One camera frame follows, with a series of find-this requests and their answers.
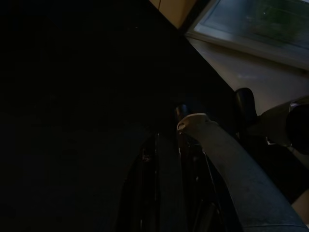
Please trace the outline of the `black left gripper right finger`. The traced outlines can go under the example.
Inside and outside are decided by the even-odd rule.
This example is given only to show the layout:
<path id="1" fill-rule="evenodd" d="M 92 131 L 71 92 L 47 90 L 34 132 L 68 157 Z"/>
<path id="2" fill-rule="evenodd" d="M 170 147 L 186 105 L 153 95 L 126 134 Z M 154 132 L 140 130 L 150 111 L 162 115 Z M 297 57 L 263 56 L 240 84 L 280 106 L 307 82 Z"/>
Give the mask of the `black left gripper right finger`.
<path id="1" fill-rule="evenodd" d="M 189 114 L 177 131 L 197 140 L 223 178 L 245 232 L 307 232 L 291 204 L 249 153 L 205 113 Z"/>

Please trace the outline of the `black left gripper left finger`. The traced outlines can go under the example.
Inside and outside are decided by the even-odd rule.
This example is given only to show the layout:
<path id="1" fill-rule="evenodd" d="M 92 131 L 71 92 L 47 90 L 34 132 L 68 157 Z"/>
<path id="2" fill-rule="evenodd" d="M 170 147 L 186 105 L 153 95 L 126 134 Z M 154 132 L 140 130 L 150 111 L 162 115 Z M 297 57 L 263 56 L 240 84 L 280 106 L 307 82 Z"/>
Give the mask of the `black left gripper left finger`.
<path id="1" fill-rule="evenodd" d="M 119 204 L 119 231 L 158 232 L 160 218 L 158 134 L 141 146 L 124 181 Z"/>

